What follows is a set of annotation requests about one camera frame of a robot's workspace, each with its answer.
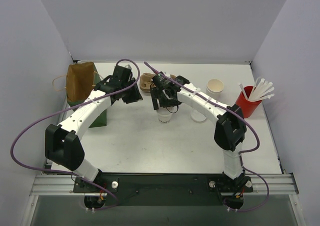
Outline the green paper bag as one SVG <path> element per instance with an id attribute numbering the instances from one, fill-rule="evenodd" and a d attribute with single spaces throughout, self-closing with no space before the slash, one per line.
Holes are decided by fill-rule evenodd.
<path id="1" fill-rule="evenodd" d="M 59 78 L 65 79 L 65 87 L 60 89 L 66 93 L 66 101 L 69 107 L 84 103 L 101 76 L 93 62 L 71 64 L 67 73 L 53 79 L 52 84 Z"/>

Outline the white paper cup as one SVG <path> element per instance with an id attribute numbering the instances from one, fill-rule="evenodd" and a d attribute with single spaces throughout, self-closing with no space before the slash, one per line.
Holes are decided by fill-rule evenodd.
<path id="1" fill-rule="evenodd" d="M 217 99 L 224 90 L 224 84 L 218 79 L 211 79 L 207 82 L 206 93 L 210 97 Z"/>
<path id="2" fill-rule="evenodd" d="M 172 118 L 172 114 L 167 114 L 167 115 L 163 115 L 163 114 L 158 114 L 158 121 L 162 124 L 167 124 L 171 121 Z"/>

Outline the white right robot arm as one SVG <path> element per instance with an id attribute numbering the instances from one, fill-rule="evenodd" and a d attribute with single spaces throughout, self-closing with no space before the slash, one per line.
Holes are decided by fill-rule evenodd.
<path id="1" fill-rule="evenodd" d="M 151 79 L 153 108 L 179 107 L 186 104 L 215 124 L 214 141 L 223 150 L 223 173 L 232 180 L 243 172 L 239 151 L 247 131 L 242 110 L 210 98 L 182 76 L 168 79 L 156 74 Z"/>

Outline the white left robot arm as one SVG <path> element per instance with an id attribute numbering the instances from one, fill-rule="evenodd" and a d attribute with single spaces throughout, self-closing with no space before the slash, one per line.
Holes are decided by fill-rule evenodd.
<path id="1" fill-rule="evenodd" d="M 45 130 L 46 158 L 83 177 L 84 185 L 92 192 L 101 189 L 103 180 L 98 176 L 99 169 L 85 158 L 81 139 L 96 118 L 116 101 L 130 104 L 142 100 L 135 81 L 130 65 L 115 66 L 112 75 L 96 84 L 84 106 Z"/>

